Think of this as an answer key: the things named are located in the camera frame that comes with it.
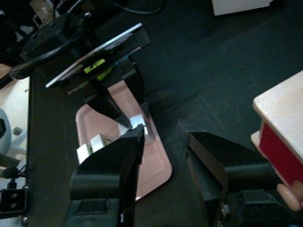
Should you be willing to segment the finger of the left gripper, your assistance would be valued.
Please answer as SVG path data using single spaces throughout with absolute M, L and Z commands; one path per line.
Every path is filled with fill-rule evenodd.
M 109 91 L 101 84 L 92 86 L 93 91 L 85 96 L 87 105 L 100 114 L 111 118 L 127 129 L 131 128 L 131 122 L 124 112 L 120 110 Z
M 141 78 L 141 73 L 139 69 L 135 67 L 123 77 L 121 77 L 127 87 L 131 91 L 132 96 L 139 104 L 140 110 L 145 119 L 151 118 L 151 112 L 148 107 L 148 102 L 145 99 L 145 89 L 144 82 Z

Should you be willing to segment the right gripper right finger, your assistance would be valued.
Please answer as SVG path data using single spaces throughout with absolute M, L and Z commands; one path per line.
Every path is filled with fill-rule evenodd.
M 303 212 L 287 207 L 276 171 L 259 153 L 208 132 L 192 132 L 188 166 L 209 227 L 303 227 Z

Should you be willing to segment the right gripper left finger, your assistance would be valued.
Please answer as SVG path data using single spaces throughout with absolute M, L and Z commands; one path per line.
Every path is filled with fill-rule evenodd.
M 79 165 L 71 177 L 64 227 L 133 227 L 143 148 L 140 125 Z

